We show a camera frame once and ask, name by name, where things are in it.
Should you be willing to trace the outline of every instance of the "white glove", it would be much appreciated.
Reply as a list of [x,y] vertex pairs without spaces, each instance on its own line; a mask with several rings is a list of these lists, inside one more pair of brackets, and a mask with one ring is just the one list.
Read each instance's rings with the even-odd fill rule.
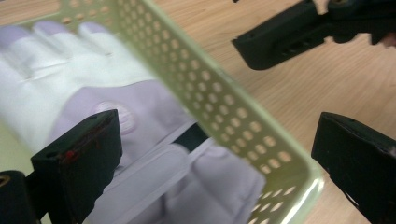
[[262,176],[211,139],[190,154],[172,144],[195,121],[114,35],[92,22],[79,36],[52,21],[33,30],[0,28],[0,116],[22,141],[37,152],[119,111],[123,155],[93,224],[247,222]]

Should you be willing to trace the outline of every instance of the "wooden table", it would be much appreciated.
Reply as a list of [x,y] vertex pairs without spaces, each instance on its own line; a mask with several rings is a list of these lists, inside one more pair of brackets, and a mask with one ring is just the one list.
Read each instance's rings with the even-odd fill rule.
[[[0,24],[52,11],[54,0],[31,0],[16,15],[0,3]],[[396,138],[396,50],[370,46],[368,35],[344,45],[325,45],[267,71],[250,70],[231,40],[276,13],[293,0],[155,0],[185,32],[206,50],[265,107],[307,150],[313,144],[320,112],[359,120]],[[323,11],[326,1],[318,0]],[[317,205],[305,223],[368,223],[326,176]]]

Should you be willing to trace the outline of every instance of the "black plastic part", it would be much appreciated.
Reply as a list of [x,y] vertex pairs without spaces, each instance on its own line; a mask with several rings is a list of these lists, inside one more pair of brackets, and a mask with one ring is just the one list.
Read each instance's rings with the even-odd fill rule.
[[36,224],[37,221],[24,174],[0,172],[0,224]]
[[84,119],[32,157],[52,223],[82,223],[122,155],[117,110]]
[[312,158],[372,223],[396,223],[396,141],[354,119],[322,113]]
[[304,0],[233,44],[250,68],[263,70],[323,44],[327,36],[342,44],[367,33],[377,44],[396,32],[396,0],[331,0],[328,7],[328,13],[318,15],[314,2]]
[[186,132],[179,136],[174,143],[182,145],[189,152],[193,152],[207,138],[209,137],[206,135],[206,133],[197,123],[195,123]]
[[290,36],[305,27],[316,28],[315,23],[318,23],[315,4],[303,1],[238,36],[233,44],[250,68],[267,69],[322,44],[324,40],[312,38],[309,30],[297,39],[296,35]]

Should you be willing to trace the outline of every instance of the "plastic basket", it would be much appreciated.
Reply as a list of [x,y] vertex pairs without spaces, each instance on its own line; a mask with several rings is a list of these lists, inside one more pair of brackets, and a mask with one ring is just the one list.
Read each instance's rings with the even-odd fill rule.
[[[74,30],[80,21],[98,21],[120,35],[209,135],[266,176],[267,184],[249,224],[304,221],[323,186],[320,169],[153,1],[60,3],[58,13],[21,24],[30,26],[37,20],[55,20]],[[4,128],[0,131],[0,150],[15,147],[7,131]],[[6,153],[15,160],[21,155],[11,150]]]

